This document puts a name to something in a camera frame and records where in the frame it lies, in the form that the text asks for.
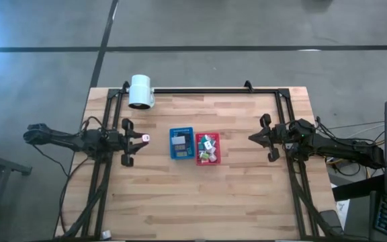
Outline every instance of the butcher block tabletop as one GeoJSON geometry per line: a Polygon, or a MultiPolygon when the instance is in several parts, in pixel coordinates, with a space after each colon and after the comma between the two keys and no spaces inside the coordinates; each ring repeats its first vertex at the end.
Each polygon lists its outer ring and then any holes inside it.
{"type": "MultiPolygon", "coordinates": [[[[295,118],[314,123],[307,89],[288,89],[295,118]]],[[[108,88],[91,89],[84,119],[102,120],[107,93],[108,88]]],[[[247,139],[261,130],[263,114],[271,115],[272,127],[279,122],[274,95],[155,94],[155,99],[150,110],[129,108],[128,95],[122,100],[120,121],[131,119],[134,131],[150,134],[150,142],[133,155],[133,167],[120,164],[122,152],[114,154],[103,231],[110,230],[112,239],[119,240],[299,238],[284,152],[280,147],[281,157],[269,162],[269,149],[247,139]],[[170,158],[169,129],[188,126],[194,132],[220,134],[221,164],[198,166],[195,159],[170,158]]],[[[89,128],[98,124],[91,121],[89,128]]],[[[71,170],[85,158],[76,153],[71,170]]],[[[319,211],[335,210],[323,158],[311,157],[306,169],[314,205],[319,211]]],[[[92,170],[93,161],[86,161],[69,182],[62,207],[67,227],[86,205],[92,170]]],[[[58,223],[55,235],[61,234],[58,223]]]]}

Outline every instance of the black bracket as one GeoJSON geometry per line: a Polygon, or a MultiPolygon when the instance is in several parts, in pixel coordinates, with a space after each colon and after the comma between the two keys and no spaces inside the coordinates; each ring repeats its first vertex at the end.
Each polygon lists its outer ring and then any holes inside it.
{"type": "Polygon", "coordinates": [[[290,92],[288,88],[279,88],[278,91],[280,95],[284,96],[285,98],[290,98],[290,92]]]}
{"type": "Polygon", "coordinates": [[[250,81],[246,81],[245,85],[243,87],[247,87],[249,89],[249,93],[254,93],[255,92],[255,90],[252,87],[252,83],[250,83],[250,81]]]}
{"type": "Polygon", "coordinates": [[[117,94],[119,94],[119,92],[120,92],[120,89],[109,89],[107,93],[107,98],[113,98],[117,94]]]}

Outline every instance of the white camera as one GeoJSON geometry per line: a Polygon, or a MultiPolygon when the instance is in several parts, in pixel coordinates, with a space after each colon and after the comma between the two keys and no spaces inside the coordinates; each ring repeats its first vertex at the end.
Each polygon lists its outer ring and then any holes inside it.
{"type": "Polygon", "coordinates": [[[128,93],[130,108],[147,110],[155,104],[151,79],[146,75],[133,75],[128,93]]]}

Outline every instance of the small white object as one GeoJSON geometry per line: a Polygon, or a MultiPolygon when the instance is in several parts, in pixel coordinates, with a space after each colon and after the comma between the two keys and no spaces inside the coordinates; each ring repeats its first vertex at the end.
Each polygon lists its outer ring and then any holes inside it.
{"type": "Polygon", "coordinates": [[[110,239],[112,239],[112,232],[104,231],[101,233],[101,237],[102,237],[102,240],[109,241],[110,239]]]}
{"type": "MultiPolygon", "coordinates": [[[[334,184],[331,184],[331,187],[336,188],[337,186],[334,184]]],[[[350,204],[350,199],[337,202],[337,215],[339,217],[341,228],[343,228],[343,230],[346,225],[346,218],[347,218],[347,211],[349,210],[349,204],[350,204]]]]}
{"type": "Polygon", "coordinates": [[[171,142],[173,145],[184,145],[186,143],[184,136],[172,137],[171,142]]]}
{"type": "Polygon", "coordinates": [[[216,152],[216,147],[212,147],[209,151],[207,151],[209,154],[214,154],[216,152]]]}
{"type": "Polygon", "coordinates": [[[214,154],[211,154],[208,159],[210,160],[210,162],[215,162],[218,158],[214,154]]]}
{"type": "Polygon", "coordinates": [[[146,75],[133,75],[129,87],[129,107],[139,110],[152,108],[155,104],[151,79],[146,75]]]}
{"type": "Polygon", "coordinates": [[[210,141],[204,142],[204,147],[206,148],[207,151],[213,148],[212,143],[210,141]]]}
{"type": "Polygon", "coordinates": [[[141,139],[142,139],[143,142],[148,142],[148,141],[151,140],[151,136],[148,135],[148,134],[144,134],[144,135],[141,136],[141,139]]]}

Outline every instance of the floor stripe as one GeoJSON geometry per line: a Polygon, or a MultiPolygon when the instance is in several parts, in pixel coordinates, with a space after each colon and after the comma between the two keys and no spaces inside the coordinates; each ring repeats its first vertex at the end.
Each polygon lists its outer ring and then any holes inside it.
{"type": "Polygon", "coordinates": [[[350,46],[115,46],[107,52],[345,51],[387,50],[387,45],[350,46]]]}
{"type": "Polygon", "coordinates": [[[99,47],[0,47],[0,52],[97,52],[99,47]]]}
{"type": "Polygon", "coordinates": [[[110,12],[108,14],[107,25],[105,26],[104,35],[102,37],[101,46],[99,47],[97,61],[95,62],[95,67],[93,68],[93,74],[90,87],[97,87],[99,74],[101,73],[102,63],[104,61],[105,49],[107,48],[108,40],[110,38],[110,32],[112,30],[114,16],[116,15],[116,10],[118,8],[119,0],[113,0],[112,6],[110,7],[110,12]]]}

